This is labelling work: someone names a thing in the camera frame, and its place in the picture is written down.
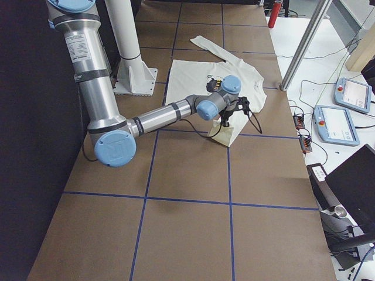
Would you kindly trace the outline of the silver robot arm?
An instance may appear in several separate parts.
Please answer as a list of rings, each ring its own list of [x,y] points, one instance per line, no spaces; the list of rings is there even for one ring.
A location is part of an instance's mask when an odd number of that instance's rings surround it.
[[[221,117],[227,126],[236,111],[250,113],[248,99],[239,95],[241,81],[227,76],[211,80],[207,95],[190,95],[180,101],[133,118],[122,116],[115,95],[153,93],[157,69],[142,61],[130,1],[105,3],[120,54],[118,81],[112,83],[107,58],[99,35],[100,17],[94,1],[47,1],[49,22],[64,35],[74,67],[74,80],[86,104],[88,133],[99,162],[121,167],[130,162],[137,149],[136,138],[148,132],[198,114],[209,121]]]

